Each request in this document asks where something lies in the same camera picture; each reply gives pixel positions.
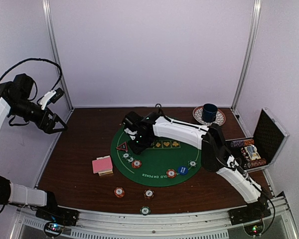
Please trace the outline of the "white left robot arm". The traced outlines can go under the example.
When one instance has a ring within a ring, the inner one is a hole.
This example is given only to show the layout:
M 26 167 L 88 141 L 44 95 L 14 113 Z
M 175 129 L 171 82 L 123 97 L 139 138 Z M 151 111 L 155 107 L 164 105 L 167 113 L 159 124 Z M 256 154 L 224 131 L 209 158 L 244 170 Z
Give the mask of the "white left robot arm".
M 22 156 L 33 156 L 46 144 L 39 139 L 44 133 L 51 135 L 68 129 L 61 117 L 48 108 L 61 96 L 60 89 L 43 96 L 39 104 L 30 100 L 34 86 L 27 75 L 19 75 L 13 81 L 0 83 L 0 205 L 26 205 L 42 207 L 42 212 L 51 221 L 57 221 L 62 211 L 55 205 L 52 193 L 35 189 L 27 180 L 16 177 L 24 185 L 11 182 L 8 171 L 16 167 L 21 171 Z

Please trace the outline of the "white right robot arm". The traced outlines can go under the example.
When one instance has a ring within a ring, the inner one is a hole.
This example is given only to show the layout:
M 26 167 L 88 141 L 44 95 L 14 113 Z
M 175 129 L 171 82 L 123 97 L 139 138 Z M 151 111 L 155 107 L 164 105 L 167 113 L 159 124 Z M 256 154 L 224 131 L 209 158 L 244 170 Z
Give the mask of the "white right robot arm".
M 268 207 L 269 196 L 243 169 L 241 160 L 232 155 L 224 139 L 221 127 L 192 124 L 170 118 L 162 110 L 145 117 L 129 112 L 122 120 L 124 132 L 135 154 L 141 154 L 158 137 L 174 139 L 201 151 L 201 166 L 226 179 L 247 203 L 246 216 L 257 219 Z

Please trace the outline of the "red backed card deck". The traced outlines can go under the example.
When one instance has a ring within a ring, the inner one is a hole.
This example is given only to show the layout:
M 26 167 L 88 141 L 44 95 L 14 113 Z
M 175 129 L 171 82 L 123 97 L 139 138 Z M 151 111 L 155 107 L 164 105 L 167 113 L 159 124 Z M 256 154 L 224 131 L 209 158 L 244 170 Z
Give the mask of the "red backed card deck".
M 112 159 L 110 156 L 98 157 L 92 161 L 94 174 L 105 175 L 113 173 Z

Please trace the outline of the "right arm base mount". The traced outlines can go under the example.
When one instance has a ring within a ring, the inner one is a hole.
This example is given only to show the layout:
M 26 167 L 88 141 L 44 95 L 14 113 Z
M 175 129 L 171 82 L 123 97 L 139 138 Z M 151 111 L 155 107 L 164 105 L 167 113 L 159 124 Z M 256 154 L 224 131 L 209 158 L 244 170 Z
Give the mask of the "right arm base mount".
M 267 204 L 248 204 L 228 211 L 231 225 L 243 225 L 244 232 L 251 237 L 260 237 L 265 231 L 264 218 L 272 215 Z

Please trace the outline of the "red 5 chip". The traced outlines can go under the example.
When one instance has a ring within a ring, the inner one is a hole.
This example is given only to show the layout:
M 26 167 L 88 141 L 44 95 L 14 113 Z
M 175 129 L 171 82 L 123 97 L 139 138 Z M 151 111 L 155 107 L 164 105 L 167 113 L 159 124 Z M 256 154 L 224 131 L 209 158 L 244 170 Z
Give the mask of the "red 5 chip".
M 175 178 L 177 176 L 177 173 L 175 170 L 169 169 L 167 170 L 166 175 L 168 178 Z
M 142 166 L 142 162 L 140 160 L 134 160 L 131 165 L 132 168 L 140 168 Z

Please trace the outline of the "brown 100 chip stack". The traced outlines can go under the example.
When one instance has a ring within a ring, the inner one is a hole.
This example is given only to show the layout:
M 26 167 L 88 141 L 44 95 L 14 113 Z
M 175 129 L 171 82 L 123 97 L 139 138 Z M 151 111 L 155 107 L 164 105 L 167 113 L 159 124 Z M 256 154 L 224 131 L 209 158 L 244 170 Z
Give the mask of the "brown 100 chip stack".
M 151 189 L 146 189 L 144 190 L 144 198 L 145 199 L 152 199 L 154 197 L 154 190 L 151 190 Z

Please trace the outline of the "red chip stack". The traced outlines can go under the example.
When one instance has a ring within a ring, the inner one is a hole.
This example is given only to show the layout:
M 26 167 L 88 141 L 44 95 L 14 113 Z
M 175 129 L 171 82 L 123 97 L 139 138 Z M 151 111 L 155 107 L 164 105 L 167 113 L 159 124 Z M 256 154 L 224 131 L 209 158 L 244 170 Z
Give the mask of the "red chip stack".
M 114 190 L 114 194 L 116 197 L 118 198 L 122 198 L 123 196 L 125 196 L 125 191 L 122 187 L 117 187 L 115 190 Z

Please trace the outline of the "green 20 chip stack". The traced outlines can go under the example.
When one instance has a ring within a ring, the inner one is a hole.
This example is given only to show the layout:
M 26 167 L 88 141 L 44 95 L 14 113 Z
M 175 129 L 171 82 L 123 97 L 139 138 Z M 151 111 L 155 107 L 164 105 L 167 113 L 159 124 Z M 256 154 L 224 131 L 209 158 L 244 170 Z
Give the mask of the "green 20 chip stack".
M 142 215 L 144 215 L 144 216 L 145 216 L 145 215 L 149 215 L 150 212 L 151 212 L 151 210 L 150 210 L 150 208 L 147 207 L 147 206 L 141 207 L 141 209 L 140 209 L 140 213 L 141 213 Z

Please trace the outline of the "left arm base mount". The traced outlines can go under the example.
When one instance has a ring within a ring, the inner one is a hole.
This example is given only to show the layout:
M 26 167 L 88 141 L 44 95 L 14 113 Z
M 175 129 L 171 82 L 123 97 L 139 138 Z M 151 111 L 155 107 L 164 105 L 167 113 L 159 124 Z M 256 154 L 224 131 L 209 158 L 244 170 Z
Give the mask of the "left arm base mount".
M 44 224 L 43 232 L 50 238 L 60 236 L 65 227 L 76 226 L 79 211 L 60 207 L 53 192 L 46 192 L 47 201 L 45 206 L 34 206 L 35 215 L 47 222 Z

